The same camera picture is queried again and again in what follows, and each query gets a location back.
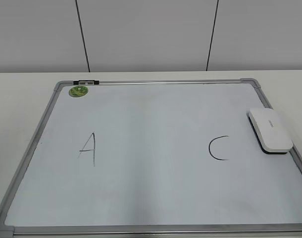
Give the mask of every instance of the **panel seam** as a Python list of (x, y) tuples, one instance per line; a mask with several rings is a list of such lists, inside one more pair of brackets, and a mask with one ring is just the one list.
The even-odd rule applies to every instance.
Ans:
[(83, 33), (83, 27), (82, 27), (82, 22), (81, 22), (81, 17), (80, 17), (80, 11), (78, 8), (78, 3), (77, 0), (75, 0), (75, 6), (76, 6), (76, 11), (77, 11), (77, 16), (78, 16), (78, 23), (80, 24), (80, 30), (81, 30), (81, 35), (82, 35), (82, 41), (83, 41), (83, 46), (84, 46), (84, 51), (85, 51), (85, 58), (86, 58), (86, 63), (87, 63), (87, 70), (90, 73), (90, 63), (88, 61), (88, 56), (87, 56), (87, 50), (86, 50), (86, 44), (85, 44), (85, 39), (84, 39), (84, 33)]
[(210, 44), (209, 44), (209, 51), (208, 51), (208, 58), (207, 58), (207, 65), (206, 65), (206, 71), (208, 70), (208, 64), (209, 64), (209, 58), (210, 58), (212, 39), (213, 39), (213, 36), (214, 36), (214, 30), (215, 30), (215, 24), (216, 24), (216, 18), (217, 18), (218, 4), (219, 4), (219, 0), (217, 0), (217, 3), (216, 3), (216, 11), (215, 11), (215, 17), (214, 17), (214, 24), (212, 26), (212, 32), (211, 32), (211, 38), (210, 38)]

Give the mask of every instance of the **white table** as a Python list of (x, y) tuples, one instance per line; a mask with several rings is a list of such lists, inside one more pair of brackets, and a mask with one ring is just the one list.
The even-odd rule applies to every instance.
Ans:
[(34, 130), (61, 80), (198, 80), (252, 77), (259, 81), (272, 107), (289, 122), (302, 155), (302, 70), (127, 72), (127, 73), (0, 73), (0, 202)]

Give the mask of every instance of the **whiteboard eraser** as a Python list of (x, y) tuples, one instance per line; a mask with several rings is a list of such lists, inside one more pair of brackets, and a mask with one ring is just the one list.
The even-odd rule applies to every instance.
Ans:
[(273, 109), (251, 108), (248, 117), (265, 153), (286, 154), (292, 149), (291, 137)]

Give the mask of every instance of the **whiteboard surface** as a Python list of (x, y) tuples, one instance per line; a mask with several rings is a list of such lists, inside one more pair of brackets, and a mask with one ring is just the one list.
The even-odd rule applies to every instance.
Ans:
[[(6, 218), (13, 226), (302, 223), (293, 158), (262, 152), (249, 84), (60, 93)], [(93, 152), (81, 150), (96, 136)], [(211, 151), (210, 141), (216, 137)], [(89, 141), (87, 148), (92, 149)]]

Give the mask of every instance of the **round magnet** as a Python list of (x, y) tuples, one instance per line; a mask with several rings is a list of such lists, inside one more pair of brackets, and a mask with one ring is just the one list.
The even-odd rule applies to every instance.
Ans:
[(73, 98), (83, 97), (88, 93), (88, 88), (85, 86), (76, 86), (68, 91), (68, 94)]

